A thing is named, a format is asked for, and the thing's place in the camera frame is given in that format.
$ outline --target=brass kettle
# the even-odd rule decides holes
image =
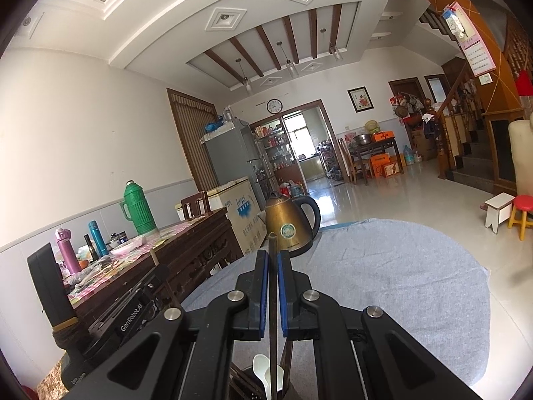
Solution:
[[[314,225],[311,225],[302,209],[308,204],[313,209]],[[313,246],[313,239],[320,228],[320,209],[309,196],[290,199],[279,192],[271,193],[266,202],[266,232],[278,237],[278,251],[289,250],[290,256],[305,253]]]

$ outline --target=framed picture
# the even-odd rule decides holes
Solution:
[[[374,108],[374,105],[372,105],[372,101],[370,100],[370,96],[366,91],[366,87],[353,88],[351,90],[348,90],[348,94],[350,95],[350,99],[352,100],[355,112],[370,110]]]

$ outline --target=pink water bottle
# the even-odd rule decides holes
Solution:
[[[59,251],[61,251],[63,260],[72,275],[76,272],[81,272],[82,267],[79,265],[74,248],[72,248],[70,243],[71,236],[70,230],[67,229],[57,229],[55,231],[55,240],[58,242]]]

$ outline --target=window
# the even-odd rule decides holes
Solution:
[[[446,92],[440,78],[428,78],[427,83],[430,85],[430,89],[435,97],[435,102],[444,102],[446,99]]]
[[[302,113],[284,118],[284,122],[289,131],[290,144],[292,145],[296,158],[300,155],[305,155],[306,158],[312,157],[316,153],[316,149],[314,148],[311,134],[309,134]]]

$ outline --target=green thermos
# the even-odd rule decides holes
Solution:
[[[154,217],[150,212],[150,206],[148,206],[146,201],[145,193],[133,180],[128,180],[124,190],[124,201],[121,201],[120,204],[124,217],[128,221],[133,221],[133,225],[135,225],[139,235],[144,235],[157,228]],[[130,216],[126,214],[124,205],[128,207]]]

